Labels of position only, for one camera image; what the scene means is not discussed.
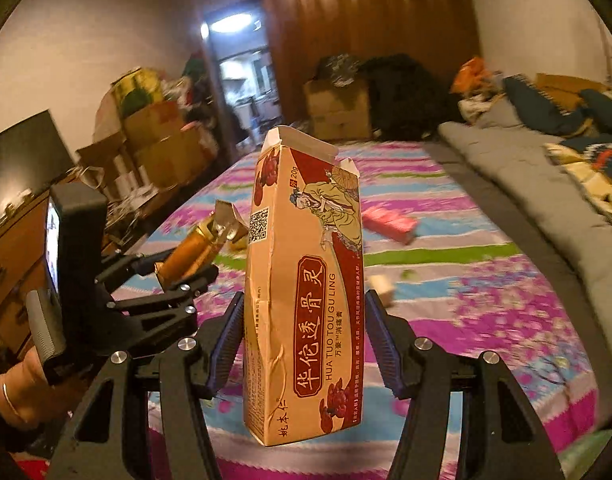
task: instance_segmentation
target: bed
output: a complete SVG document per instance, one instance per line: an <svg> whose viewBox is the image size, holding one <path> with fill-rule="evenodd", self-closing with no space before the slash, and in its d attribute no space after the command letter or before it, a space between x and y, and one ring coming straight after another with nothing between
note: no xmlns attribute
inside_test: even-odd
<svg viewBox="0 0 612 480"><path fill-rule="evenodd" d="M477 356L499 352L531 400L557 452L592 431L598 388L582 342L553 288L537 267L476 206L421 144L389 142L343 146L361 172L362 207L380 205L420 219L409 246L364 231L366 276L396 283L390 312L409 320L417 335L447 351ZM211 211L216 198L249 211L256 155L180 207L140 247L154 253L177 245L190 226ZM198 320L221 314L243 290L244 254L221 254L217 282L196 300ZM133 278L116 299L159 290L153 276ZM408 403L383 386L371 345L365 349L363 421L315 440L264 449L242 421L241 355L227 386L203 409L225 479L385 478ZM167 478L162 454L158 394L150 397L153 466ZM453 478L459 448L460 395L451 398L442 478Z"/></svg>
<svg viewBox="0 0 612 480"><path fill-rule="evenodd" d="M584 317L586 350L599 378L599 422L612 416L612 225L583 197L580 186L552 164L544 145L561 141L526 128L479 128L444 123L439 133L469 165L518 204L583 283L588 304L566 305Z"/></svg>

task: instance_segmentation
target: black tv screen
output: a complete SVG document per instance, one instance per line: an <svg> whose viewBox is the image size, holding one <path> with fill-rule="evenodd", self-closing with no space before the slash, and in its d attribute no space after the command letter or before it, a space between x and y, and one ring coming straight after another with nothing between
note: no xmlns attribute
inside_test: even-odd
<svg viewBox="0 0 612 480"><path fill-rule="evenodd" d="M48 110L0 133L0 218L25 189L45 191L74 166Z"/></svg>

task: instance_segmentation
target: ceiling light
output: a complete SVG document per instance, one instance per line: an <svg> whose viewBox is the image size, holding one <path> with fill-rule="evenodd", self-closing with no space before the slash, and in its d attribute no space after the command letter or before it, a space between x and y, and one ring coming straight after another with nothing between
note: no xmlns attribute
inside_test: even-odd
<svg viewBox="0 0 612 480"><path fill-rule="evenodd" d="M213 32L237 32L250 25L253 17L250 14L233 14L211 25Z"/></svg>

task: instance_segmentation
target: orange bag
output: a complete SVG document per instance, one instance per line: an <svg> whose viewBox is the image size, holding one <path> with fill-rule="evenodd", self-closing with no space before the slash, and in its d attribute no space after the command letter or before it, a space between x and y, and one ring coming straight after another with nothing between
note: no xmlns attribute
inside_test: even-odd
<svg viewBox="0 0 612 480"><path fill-rule="evenodd" d="M457 76L452 83L451 93L471 94L480 88L490 86L492 73L486 70L484 60L479 56L474 56L470 61L463 64L457 72Z"/></svg>

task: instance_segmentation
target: doorway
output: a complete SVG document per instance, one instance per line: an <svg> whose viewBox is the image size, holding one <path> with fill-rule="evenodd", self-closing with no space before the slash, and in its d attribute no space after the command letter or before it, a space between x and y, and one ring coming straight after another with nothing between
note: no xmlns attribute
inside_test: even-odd
<svg viewBox="0 0 612 480"><path fill-rule="evenodd" d="M244 0L212 12L206 24L224 99L236 119L237 145L249 151L283 121L261 2Z"/></svg>

